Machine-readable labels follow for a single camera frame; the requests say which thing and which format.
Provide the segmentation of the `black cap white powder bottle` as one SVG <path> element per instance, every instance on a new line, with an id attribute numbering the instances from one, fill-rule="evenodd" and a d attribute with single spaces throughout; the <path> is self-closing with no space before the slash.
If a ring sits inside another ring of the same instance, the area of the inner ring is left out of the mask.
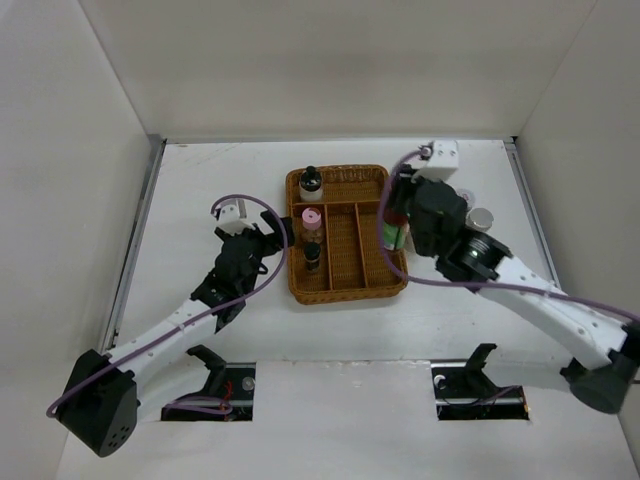
<path id="1" fill-rule="evenodd" d="M 317 203 L 323 197 L 323 179 L 314 166 L 307 166 L 299 178 L 299 194 L 303 202 Z"/>

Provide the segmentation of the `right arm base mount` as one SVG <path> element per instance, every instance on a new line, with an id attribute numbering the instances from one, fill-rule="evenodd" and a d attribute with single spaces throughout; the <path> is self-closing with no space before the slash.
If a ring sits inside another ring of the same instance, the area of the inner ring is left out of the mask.
<path id="1" fill-rule="evenodd" d="M 484 372 L 497 346 L 480 344 L 466 360 L 431 363 L 435 410 L 440 421 L 529 420 L 522 386 L 497 386 Z"/>

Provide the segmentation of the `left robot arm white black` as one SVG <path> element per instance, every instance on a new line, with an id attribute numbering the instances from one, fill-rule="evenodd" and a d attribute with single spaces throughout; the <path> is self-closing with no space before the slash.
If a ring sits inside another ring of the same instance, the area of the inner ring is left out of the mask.
<path id="1" fill-rule="evenodd" d="M 104 458 L 133 433 L 144 405 L 144 384 L 182 356 L 204 363 L 190 375 L 192 389 L 206 399 L 219 395 L 225 376 L 218 367 L 224 362 L 204 342 L 235 320 L 248 299 L 265 288 L 260 276 L 268 281 L 277 276 L 276 270 L 266 267 L 265 258 L 285 256 L 295 243 L 291 217 L 279 217 L 271 210 L 260 216 L 271 233 L 256 224 L 243 225 L 235 234 L 224 226 L 216 228 L 222 247 L 213 269 L 169 317 L 106 353 L 89 349 L 80 355 L 48 416 Z"/>

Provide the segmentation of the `silver lid blue label jar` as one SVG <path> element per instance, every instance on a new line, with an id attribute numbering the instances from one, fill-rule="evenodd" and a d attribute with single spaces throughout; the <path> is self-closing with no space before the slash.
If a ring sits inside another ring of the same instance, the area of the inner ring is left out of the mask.
<path id="1" fill-rule="evenodd" d="M 494 216 L 490 210 L 477 207 L 471 209 L 466 217 L 466 225 L 479 232 L 487 232 L 494 223 Z"/>

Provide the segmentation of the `red sauce bottle yellow cap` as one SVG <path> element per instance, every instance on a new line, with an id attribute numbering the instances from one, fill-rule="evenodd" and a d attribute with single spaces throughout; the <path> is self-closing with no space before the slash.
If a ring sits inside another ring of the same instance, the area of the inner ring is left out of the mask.
<path id="1" fill-rule="evenodd" d="M 388 208 L 383 213 L 383 246 L 389 251 L 404 248 L 409 233 L 409 217 Z"/>

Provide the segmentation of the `black cap pepper shaker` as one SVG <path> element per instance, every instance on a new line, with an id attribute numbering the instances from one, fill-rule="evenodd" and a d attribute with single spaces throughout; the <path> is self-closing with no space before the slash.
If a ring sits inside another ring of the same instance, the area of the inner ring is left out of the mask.
<path id="1" fill-rule="evenodd" d="M 307 242 L 303 248 L 306 270 L 314 273 L 319 270 L 320 257 L 322 253 L 321 246 L 316 242 Z"/>

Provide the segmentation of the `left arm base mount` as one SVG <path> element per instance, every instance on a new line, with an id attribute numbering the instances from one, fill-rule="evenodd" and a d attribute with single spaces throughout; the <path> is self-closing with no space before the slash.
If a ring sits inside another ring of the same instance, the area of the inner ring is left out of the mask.
<path id="1" fill-rule="evenodd" d="M 208 347 L 187 351 L 206 369 L 206 377 L 174 400 L 175 406 L 161 409 L 164 422 L 250 422 L 253 420 L 256 389 L 255 363 L 228 363 Z"/>

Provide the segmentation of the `pink cap spice jar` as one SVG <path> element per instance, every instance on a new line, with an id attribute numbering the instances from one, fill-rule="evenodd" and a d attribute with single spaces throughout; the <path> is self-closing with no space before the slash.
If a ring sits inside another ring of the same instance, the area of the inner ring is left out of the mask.
<path id="1" fill-rule="evenodd" d="M 305 243 L 313 242 L 322 244 L 325 230 L 323 226 L 322 213 L 315 207 L 308 207 L 301 214 L 302 240 Z"/>

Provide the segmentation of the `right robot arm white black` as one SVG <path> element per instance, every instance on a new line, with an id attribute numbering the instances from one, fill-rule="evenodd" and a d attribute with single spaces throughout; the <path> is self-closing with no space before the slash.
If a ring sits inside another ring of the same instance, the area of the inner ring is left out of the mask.
<path id="1" fill-rule="evenodd" d="M 572 297 L 540 277 L 502 242 L 466 224 L 466 200 L 442 180 L 418 177 L 404 166 L 385 182 L 377 214 L 382 235 L 392 212 L 410 227 L 416 252 L 435 261 L 429 287 L 465 289 L 514 312 L 565 351 L 558 360 L 532 355 L 488 354 L 464 370 L 473 394 L 498 385 L 567 391 L 601 413 L 619 413 L 639 371 L 639 317 Z"/>

